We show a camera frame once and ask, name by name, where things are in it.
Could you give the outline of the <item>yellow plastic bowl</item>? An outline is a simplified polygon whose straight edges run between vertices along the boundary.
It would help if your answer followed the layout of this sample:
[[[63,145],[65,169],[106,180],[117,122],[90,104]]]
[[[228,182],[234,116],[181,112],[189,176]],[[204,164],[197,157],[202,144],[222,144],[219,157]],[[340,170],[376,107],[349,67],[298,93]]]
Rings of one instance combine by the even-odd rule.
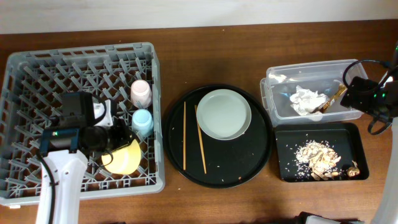
[[[113,174],[129,175],[135,172],[141,163],[142,152],[139,142],[135,139],[133,142],[123,148],[101,156],[101,161],[106,170]]]

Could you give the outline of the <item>gold foil wrapper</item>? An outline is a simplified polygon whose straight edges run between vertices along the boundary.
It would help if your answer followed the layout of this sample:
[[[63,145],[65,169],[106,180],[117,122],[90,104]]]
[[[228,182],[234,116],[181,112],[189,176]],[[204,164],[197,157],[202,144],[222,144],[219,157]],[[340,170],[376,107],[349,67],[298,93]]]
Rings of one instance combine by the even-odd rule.
[[[338,83],[338,88],[336,93],[332,97],[330,97],[326,103],[320,105],[317,109],[315,109],[313,111],[314,113],[317,112],[324,113],[347,90],[347,87],[340,81],[334,80],[334,82]]]

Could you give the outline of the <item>blue plastic cup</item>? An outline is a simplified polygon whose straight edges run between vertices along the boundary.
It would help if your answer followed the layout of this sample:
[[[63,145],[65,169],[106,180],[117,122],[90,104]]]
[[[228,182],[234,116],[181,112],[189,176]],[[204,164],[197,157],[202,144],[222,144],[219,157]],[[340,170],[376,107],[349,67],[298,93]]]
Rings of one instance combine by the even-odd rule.
[[[139,133],[143,138],[153,133],[154,121],[151,113],[146,109],[136,110],[132,115],[132,130]]]

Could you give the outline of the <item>pink plastic cup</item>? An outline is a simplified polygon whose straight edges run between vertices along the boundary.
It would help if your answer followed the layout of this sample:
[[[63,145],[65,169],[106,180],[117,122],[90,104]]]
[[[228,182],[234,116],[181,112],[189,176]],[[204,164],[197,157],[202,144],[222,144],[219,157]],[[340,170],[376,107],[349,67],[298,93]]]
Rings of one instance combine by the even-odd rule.
[[[136,80],[132,83],[131,101],[137,108],[148,108],[152,104],[152,91],[145,80]]]

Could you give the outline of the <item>food scraps pile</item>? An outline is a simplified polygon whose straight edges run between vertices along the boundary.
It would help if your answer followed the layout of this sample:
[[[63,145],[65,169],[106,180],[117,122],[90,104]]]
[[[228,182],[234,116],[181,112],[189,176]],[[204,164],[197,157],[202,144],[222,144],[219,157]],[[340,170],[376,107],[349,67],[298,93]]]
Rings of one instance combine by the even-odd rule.
[[[313,178],[314,180],[329,180],[340,175],[337,163],[341,156],[328,144],[307,141],[304,146],[297,148],[295,162],[298,176]]]

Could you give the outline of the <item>wooden chopstick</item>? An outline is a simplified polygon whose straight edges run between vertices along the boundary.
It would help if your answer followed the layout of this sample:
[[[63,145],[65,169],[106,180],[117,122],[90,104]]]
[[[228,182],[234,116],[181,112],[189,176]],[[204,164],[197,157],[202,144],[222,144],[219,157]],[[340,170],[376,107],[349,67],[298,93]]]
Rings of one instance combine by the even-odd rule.
[[[183,103],[183,170],[186,170],[186,101]]]
[[[197,123],[197,130],[198,130],[198,139],[199,139],[199,144],[200,144],[200,152],[201,152],[201,160],[203,163],[203,171],[204,174],[207,174],[207,168],[206,168],[206,161],[205,161],[205,152],[204,152],[204,148],[203,148],[203,140],[202,140],[202,135],[201,135],[201,127],[198,123],[198,119],[197,119],[197,105],[194,106],[195,107],[195,120]]]

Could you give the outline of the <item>light grey plate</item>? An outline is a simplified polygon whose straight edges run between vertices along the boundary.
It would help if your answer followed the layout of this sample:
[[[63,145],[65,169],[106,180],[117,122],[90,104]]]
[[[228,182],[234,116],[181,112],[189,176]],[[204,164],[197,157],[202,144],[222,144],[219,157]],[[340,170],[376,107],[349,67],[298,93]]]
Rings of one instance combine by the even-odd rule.
[[[198,103],[196,117],[201,130],[213,139],[229,141],[242,136],[252,120],[243,95],[229,89],[207,93]]]

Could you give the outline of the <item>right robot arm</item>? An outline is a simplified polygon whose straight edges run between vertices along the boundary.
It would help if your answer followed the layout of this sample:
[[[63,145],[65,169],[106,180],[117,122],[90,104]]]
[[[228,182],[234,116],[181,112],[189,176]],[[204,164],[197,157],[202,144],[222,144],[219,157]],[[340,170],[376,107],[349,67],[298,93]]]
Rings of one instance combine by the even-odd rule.
[[[352,67],[367,60],[357,60],[343,72],[343,84],[347,92],[340,105],[353,108],[373,117],[368,125],[368,133],[378,135],[392,129],[392,151],[387,170],[382,200],[372,223],[397,223],[397,50],[390,62],[372,60],[387,69],[381,81],[355,77],[350,83],[346,75]]]

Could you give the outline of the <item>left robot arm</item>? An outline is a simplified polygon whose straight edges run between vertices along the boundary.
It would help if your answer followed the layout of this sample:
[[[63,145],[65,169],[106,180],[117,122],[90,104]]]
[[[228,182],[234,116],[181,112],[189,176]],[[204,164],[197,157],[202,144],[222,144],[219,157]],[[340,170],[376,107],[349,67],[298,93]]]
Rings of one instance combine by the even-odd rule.
[[[62,95],[62,112],[40,138],[42,168],[37,223],[77,223],[90,154],[112,174],[134,173],[142,159],[137,136],[116,117],[116,102],[88,92]]]

